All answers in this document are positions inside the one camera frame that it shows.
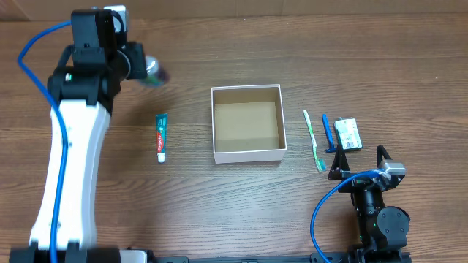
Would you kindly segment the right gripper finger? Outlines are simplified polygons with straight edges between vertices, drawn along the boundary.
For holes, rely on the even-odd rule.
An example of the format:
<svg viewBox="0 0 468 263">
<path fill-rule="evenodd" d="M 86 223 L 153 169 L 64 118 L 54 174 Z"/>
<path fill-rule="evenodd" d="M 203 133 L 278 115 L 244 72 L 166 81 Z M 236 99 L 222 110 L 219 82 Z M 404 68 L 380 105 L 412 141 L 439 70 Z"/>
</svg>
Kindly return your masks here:
<svg viewBox="0 0 468 263">
<path fill-rule="evenodd" d="M 386 151 L 383 145 L 377 146 L 377 168 L 378 169 L 387 169 L 389 163 L 392 162 L 392 158 Z"/>
<path fill-rule="evenodd" d="M 351 176 L 350 167 L 344 149 L 338 145 L 333 163 L 328 173 L 329 180 L 344 180 Z"/>
</svg>

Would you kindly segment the green white toothbrush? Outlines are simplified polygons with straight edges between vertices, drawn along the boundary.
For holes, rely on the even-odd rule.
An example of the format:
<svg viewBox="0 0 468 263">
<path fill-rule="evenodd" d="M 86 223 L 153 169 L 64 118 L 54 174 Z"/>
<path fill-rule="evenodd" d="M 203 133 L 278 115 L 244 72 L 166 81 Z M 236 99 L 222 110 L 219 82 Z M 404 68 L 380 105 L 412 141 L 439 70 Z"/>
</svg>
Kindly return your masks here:
<svg viewBox="0 0 468 263">
<path fill-rule="evenodd" d="M 309 114 L 308 114 L 307 110 L 303 110 L 303 116 L 304 116 L 304 119 L 306 121 L 307 128 L 309 130 L 309 135 L 311 137 L 312 153 L 313 153 L 313 156 L 314 156 L 314 161 L 315 161 L 315 164 L 316 164 L 317 171 L 318 172 L 324 172 L 325 169 L 326 169 L 325 161 L 323 159 L 320 159 L 318 157 L 318 155 L 317 155 L 317 141 L 316 141 L 315 136 L 314 136 L 314 131 L 313 131 L 313 128 L 312 128 L 312 122 L 311 122 L 311 119 L 309 117 Z"/>
</svg>

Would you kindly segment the clear pump bottle blue liquid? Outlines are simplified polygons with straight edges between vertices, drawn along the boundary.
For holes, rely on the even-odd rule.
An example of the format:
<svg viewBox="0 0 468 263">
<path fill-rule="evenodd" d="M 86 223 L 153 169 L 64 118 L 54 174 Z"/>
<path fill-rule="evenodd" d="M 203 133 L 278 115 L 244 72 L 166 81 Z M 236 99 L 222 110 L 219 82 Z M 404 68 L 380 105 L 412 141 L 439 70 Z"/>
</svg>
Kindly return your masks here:
<svg viewBox="0 0 468 263">
<path fill-rule="evenodd" d="M 146 56 L 146 72 L 147 77 L 141 80 L 141 83 L 145 85 L 158 87 L 164 85 L 170 79 L 169 74 L 153 56 Z"/>
</svg>

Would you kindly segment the white soap bar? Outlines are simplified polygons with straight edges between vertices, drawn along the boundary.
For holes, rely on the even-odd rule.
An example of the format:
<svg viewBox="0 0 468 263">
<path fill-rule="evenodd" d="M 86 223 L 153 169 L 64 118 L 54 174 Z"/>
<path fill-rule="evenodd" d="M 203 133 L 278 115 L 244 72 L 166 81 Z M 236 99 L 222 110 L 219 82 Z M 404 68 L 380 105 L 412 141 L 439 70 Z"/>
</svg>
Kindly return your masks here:
<svg viewBox="0 0 468 263">
<path fill-rule="evenodd" d="M 339 144 L 344 151 L 360 150 L 363 147 L 358 125 L 354 118 L 338 119 L 334 122 L 334 128 Z"/>
</svg>

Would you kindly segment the blue disposable razor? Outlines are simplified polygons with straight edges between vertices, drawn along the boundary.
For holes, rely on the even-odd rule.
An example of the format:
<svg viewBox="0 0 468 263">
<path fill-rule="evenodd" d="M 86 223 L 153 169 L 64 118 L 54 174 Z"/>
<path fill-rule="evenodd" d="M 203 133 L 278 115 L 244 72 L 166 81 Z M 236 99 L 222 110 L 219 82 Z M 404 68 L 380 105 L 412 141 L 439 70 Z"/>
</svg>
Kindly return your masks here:
<svg viewBox="0 0 468 263">
<path fill-rule="evenodd" d="M 333 135 L 331 133 L 331 128 L 328 123 L 328 118 L 326 114 L 322 114 L 322 124 L 324 126 L 325 135 L 328 141 L 328 149 L 325 150 L 325 153 L 336 152 L 336 146 L 334 144 Z"/>
</svg>

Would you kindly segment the green Colgate toothpaste tube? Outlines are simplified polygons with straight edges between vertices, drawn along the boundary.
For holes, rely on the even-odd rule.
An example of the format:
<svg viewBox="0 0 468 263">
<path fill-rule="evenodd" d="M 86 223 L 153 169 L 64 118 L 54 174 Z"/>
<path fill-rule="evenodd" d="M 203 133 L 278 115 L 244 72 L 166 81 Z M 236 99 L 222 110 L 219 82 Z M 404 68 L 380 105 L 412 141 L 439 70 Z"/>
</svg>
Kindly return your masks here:
<svg viewBox="0 0 468 263">
<path fill-rule="evenodd" d="M 167 113 L 158 114 L 156 116 L 156 143 L 157 143 L 157 160 L 160 164 L 165 162 L 165 145 L 167 135 Z"/>
</svg>

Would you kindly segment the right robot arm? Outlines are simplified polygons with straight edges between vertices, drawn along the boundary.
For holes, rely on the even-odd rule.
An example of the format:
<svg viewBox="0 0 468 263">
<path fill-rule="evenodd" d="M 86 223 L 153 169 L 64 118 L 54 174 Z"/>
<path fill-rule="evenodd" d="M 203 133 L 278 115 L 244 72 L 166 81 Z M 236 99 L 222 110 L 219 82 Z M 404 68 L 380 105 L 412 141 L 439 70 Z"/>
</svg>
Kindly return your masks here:
<svg viewBox="0 0 468 263">
<path fill-rule="evenodd" d="M 411 262 L 407 245 L 410 216 L 399 207 L 387 206 L 382 193 L 397 187 L 406 175 L 401 162 L 394 161 L 383 146 L 377 147 L 376 178 L 360 177 L 345 184 L 340 193 L 349 193 L 356 210 L 360 243 L 337 256 L 334 262 Z"/>
</svg>

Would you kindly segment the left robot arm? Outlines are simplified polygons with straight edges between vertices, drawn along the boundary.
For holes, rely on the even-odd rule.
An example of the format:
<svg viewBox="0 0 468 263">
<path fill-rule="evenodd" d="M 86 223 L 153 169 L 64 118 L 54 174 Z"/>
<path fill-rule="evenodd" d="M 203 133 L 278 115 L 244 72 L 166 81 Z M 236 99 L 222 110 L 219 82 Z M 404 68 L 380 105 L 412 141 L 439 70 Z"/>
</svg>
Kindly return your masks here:
<svg viewBox="0 0 468 263">
<path fill-rule="evenodd" d="M 147 262 L 143 250 L 97 246 L 95 195 L 99 156 L 113 101 L 124 80 L 147 76 L 143 46 L 127 39 L 125 6 L 78 9 L 73 43 L 39 90 L 50 103 L 52 142 L 45 191 L 29 245 L 11 262 Z"/>
</svg>

